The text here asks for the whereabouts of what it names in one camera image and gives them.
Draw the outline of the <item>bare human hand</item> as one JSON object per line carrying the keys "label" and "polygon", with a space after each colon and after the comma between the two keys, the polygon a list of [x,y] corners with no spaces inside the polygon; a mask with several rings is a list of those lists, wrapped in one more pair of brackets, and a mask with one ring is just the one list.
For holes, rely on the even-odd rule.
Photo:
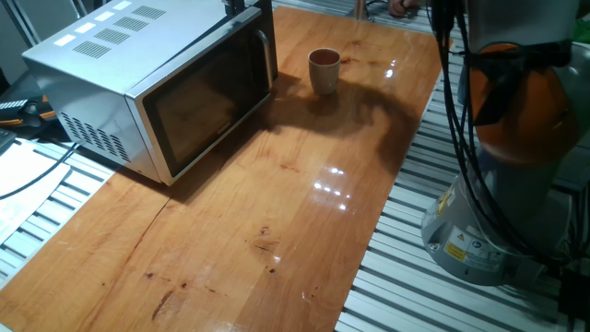
{"label": "bare human hand", "polygon": [[419,0],[388,0],[388,12],[392,17],[401,18],[407,11],[419,6]]}

